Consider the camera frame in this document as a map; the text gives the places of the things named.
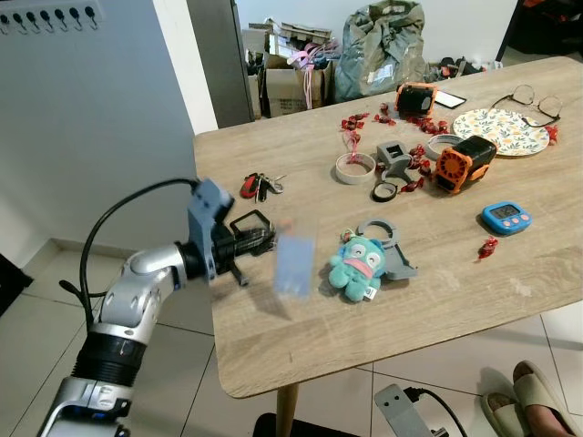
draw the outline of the white wall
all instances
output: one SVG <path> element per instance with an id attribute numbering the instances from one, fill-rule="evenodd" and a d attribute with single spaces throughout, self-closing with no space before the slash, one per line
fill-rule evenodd
<path id="1" fill-rule="evenodd" d="M 96 32 L 0 35 L 0 187 L 57 239 L 83 241 L 128 193 L 194 176 L 193 133 L 216 128 L 194 35 L 181 41 L 192 71 L 180 88 L 152 0 L 99 3 L 106 20 Z M 177 36 L 184 27 L 173 11 L 162 14 Z M 174 57 L 184 72 L 188 61 Z M 186 187 L 137 200 L 96 243 L 140 249 L 184 239 L 188 200 Z"/>
<path id="2" fill-rule="evenodd" d="M 38 224 L 0 190 L 0 253 L 23 268 L 47 240 Z"/>
<path id="3" fill-rule="evenodd" d="M 278 22 L 299 23 L 332 29 L 342 43 L 344 22 L 365 0 L 238 0 L 241 28 L 248 23 L 262 23 L 272 16 Z M 514 0 L 421 0 L 425 13 L 423 31 L 425 60 L 494 60 L 510 17 Z"/>

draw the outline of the smartphone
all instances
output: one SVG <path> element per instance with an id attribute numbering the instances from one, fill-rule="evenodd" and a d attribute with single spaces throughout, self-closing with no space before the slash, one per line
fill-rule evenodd
<path id="1" fill-rule="evenodd" d="M 450 109 L 459 107 L 461 104 L 465 103 L 465 101 L 465 98 L 454 96 L 453 94 L 444 91 L 437 91 L 437 94 L 435 95 L 435 103 Z"/>

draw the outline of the eyeglasses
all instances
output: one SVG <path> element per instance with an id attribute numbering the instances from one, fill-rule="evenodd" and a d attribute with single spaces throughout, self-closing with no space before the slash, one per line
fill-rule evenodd
<path id="1" fill-rule="evenodd" d="M 506 100 L 514 100 L 515 102 L 519 103 L 520 105 L 524 105 L 526 107 L 530 107 L 535 105 L 535 90 L 530 85 L 519 85 L 517 89 L 514 90 L 514 93 L 504 96 L 498 99 L 494 105 L 490 107 L 493 109 L 498 103 Z M 531 125 L 530 122 L 526 117 L 522 117 L 522 121 L 524 121 L 530 127 L 544 127 L 548 126 L 552 123 L 555 123 L 561 119 L 558 115 L 563 108 L 563 103 L 558 99 L 556 96 L 547 96 L 540 100 L 537 104 L 538 112 L 544 114 L 547 117 L 552 118 L 549 122 L 545 123 L 544 125 Z"/>

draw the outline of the plush toy eye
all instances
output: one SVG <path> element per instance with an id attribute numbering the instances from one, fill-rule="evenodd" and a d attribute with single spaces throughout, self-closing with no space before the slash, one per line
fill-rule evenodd
<path id="1" fill-rule="evenodd" d="M 366 253 L 366 247 L 362 244 L 355 244 L 350 248 L 350 257 L 351 258 L 360 258 L 362 255 Z"/>
<path id="2" fill-rule="evenodd" d="M 376 266 L 378 266 L 381 263 L 381 257 L 379 256 L 378 253 L 369 253 L 366 256 L 366 263 L 369 265 L 369 267 L 371 268 L 375 268 Z"/>

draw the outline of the blue digital timer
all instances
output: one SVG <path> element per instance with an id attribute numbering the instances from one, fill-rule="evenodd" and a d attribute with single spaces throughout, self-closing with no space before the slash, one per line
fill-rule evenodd
<path id="1" fill-rule="evenodd" d="M 500 202 L 482 210 L 484 222 L 498 234 L 515 234 L 532 223 L 530 214 L 514 202 Z"/>

